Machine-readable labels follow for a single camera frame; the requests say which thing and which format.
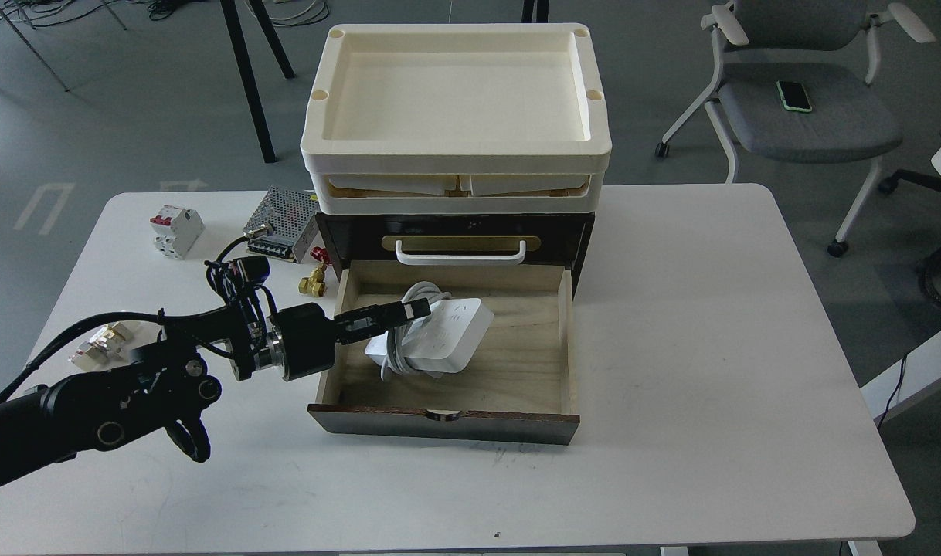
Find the chair seat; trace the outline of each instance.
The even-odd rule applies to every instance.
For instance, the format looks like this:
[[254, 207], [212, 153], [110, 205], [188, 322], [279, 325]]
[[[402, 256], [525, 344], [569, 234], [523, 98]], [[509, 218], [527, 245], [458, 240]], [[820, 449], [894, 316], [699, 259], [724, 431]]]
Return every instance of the chair seat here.
[[[776, 81], [802, 83], [812, 112], [784, 109]], [[742, 146], [775, 161], [862, 161], [902, 141], [890, 110], [834, 64], [729, 63], [718, 98]]]

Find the gray floor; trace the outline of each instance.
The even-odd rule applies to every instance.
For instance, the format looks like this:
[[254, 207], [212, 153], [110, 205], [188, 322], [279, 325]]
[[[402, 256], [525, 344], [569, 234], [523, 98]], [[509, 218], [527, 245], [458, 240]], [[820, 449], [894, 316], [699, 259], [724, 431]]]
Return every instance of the gray floor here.
[[[11, 29], [0, 25], [0, 388], [28, 357], [111, 196], [192, 184], [231, 190], [307, 186], [298, 140], [329, 25], [513, 22], [521, 10], [516, 0], [329, 2], [333, 15], [323, 24], [280, 30], [298, 73], [291, 81], [280, 76], [253, 20], [241, 9], [280, 156], [271, 165], [261, 161], [215, 2], [187, 5], [163, 22], [148, 21], [142, 5], [115, 3], [128, 32], [102, 11], [69, 25], [25, 29], [71, 85], [70, 93], [62, 92]], [[883, 69], [874, 88], [905, 130], [905, 143], [886, 159], [887, 170], [927, 172], [941, 126], [941, 2], [906, 4], [939, 42], [916, 45], [887, 25], [881, 34]], [[594, 38], [614, 141], [606, 183], [724, 179], [724, 155], [703, 115], [672, 141], [667, 161], [653, 156], [658, 138], [710, 76], [708, 37], [697, 27], [708, 5], [706, 0], [552, 1], [552, 21], [584, 22]], [[282, 15], [303, 7], [297, 0], [270, 9]], [[867, 66], [863, 39], [824, 57], [859, 73]], [[890, 197], [873, 195], [849, 239], [851, 252], [842, 260], [824, 252], [867, 168], [865, 162], [788, 165], [746, 154], [740, 172], [743, 181], [763, 183], [775, 194], [860, 384], [941, 328], [941, 317], [916, 291], [912, 271], [941, 243], [941, 195], [909, 185]], [[58, 187], [16, 226], [44, 184], [74, 184], [57, 220], [48, 225], [61, 197]], [[115, 296], [117, 285], [97, 295]], [[918, 517], [916, 531], [881, 543], [883, 552], [941, 554], [941, 393], [888, 422], [882, 436]], [[827, 555], [837, 549], [816, 544], [691, 552]]]

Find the wooden drawer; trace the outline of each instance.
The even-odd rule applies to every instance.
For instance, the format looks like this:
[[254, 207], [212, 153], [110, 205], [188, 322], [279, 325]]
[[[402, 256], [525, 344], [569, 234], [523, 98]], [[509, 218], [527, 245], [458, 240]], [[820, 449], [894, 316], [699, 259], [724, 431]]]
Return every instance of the wooden drawer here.
[[329, 432], [567, 444], [580, 423], [570, 363], [572, 272], [562, 265], [406, 266], [353, 260], [336, 312], [399, 299], [428, 280], [494, 313], [467, 368], [385, 383], [365, 342], [338, 346], [308, 411]]

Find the robotic arm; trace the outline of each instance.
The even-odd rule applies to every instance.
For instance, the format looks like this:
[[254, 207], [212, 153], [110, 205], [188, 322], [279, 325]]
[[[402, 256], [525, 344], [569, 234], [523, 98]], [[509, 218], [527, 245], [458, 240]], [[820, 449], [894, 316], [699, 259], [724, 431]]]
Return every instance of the robotic arm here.
[[[329, 369], [336, 344], [351, 344], [429, 314], [426, 300], [362, 307], [327, 319], [316, 303], [277, 310], [263, 288], [269, 264], [263, 256], [206, 261], [209, 285], [224, 305], [184, 317], [159, 314], [98, 314], [74, 324], [32, 359], [0, 394], [0, 486], [82, 450], [109, 451], [164, 429], [192, 461], [209, 458], [209, 437], [199, 416], [219, 400], [219, 380], [210, 376], [199, 348], [228, 358], [237, 380], [257, 370], [283, 367], [284, 380]], [[263, 317], [258, 291], [270, 309]], [[164, 337], [134, 349], [129, 364], [73, 375], [51, 387], [39, 385], [7, 401], [44, 359], [85, 331], [114, 320], [149, 320]], [[214, 344], [222, 344], [220, 349]]]

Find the metal mesh casing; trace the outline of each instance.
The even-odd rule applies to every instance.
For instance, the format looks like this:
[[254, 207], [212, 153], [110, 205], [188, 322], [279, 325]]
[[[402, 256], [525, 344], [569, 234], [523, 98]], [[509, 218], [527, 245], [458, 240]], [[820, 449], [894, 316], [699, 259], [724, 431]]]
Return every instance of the metal mesh casing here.
[[272, 186], [244, 225], [244, 232], [272, 226], [268, 236], [251, 239], [247, 249], [265, 256], [302, 263], [309, 243], [316, 236], [319, 203], [311, 193]]

